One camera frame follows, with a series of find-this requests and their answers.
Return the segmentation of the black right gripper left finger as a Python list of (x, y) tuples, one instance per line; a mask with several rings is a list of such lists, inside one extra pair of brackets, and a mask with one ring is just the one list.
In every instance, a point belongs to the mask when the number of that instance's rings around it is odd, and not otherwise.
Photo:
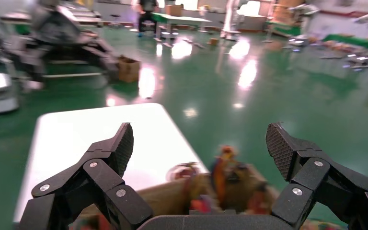
[(130, 123), (95, 142), (74, 165), (37, 184), (19, 222), (21, 230), (67, 230), (95, 205), (114, 230), (136, 230), (153, 217), (152, 208), (123, 180), (133, 152)]

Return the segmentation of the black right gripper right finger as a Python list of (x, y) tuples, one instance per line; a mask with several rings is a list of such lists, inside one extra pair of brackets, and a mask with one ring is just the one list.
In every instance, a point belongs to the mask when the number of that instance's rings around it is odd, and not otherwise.
[(314, 142), (292, 137), (280, 123), (266, 131), (266, 146), (288, 183), (272, 215), (299, 229), (313, 207), (327, 206), (350, 230), (368, 230), (368, 177), (332, 160)]

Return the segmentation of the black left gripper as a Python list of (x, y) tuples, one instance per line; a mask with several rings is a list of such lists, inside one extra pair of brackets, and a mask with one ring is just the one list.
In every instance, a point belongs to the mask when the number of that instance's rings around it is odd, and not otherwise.
[[(56, 45), (77, 43), (81, 30), (73, 13), (61, 0), (37, 0), (31, 8), (31, 36)], [(80, 46), (56, 47), (45, 55), (49, 65), (87, 65), (101, 74), (118, 76), (119, 68), (114, 49), (105, 40), (82, 36)]]

